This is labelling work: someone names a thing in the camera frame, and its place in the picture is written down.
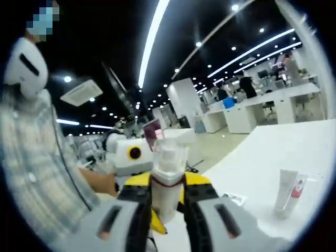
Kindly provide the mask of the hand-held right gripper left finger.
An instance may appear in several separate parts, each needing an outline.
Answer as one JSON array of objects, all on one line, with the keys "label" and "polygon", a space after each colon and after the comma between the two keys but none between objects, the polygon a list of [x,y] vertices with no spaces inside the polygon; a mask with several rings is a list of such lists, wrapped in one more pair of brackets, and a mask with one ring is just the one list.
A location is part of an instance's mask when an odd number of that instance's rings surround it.
[{"label": "hand-held right gripper left finger", "polygon": [[118,197],[87,215],[67,251],[146,251],[151,223],[150,173],[130,177]]}]

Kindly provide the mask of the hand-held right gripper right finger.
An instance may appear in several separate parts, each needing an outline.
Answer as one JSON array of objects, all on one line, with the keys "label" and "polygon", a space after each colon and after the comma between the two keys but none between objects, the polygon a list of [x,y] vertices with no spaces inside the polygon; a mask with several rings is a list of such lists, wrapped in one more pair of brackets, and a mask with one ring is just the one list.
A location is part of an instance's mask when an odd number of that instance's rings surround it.
[{"label": "hand-held right gripper right finger", "polygon": [[287,240],[263,232],[257,218],[218,196],[206,177],[186,172],[183,183],[183,213],[192,251],[288,251]]}]

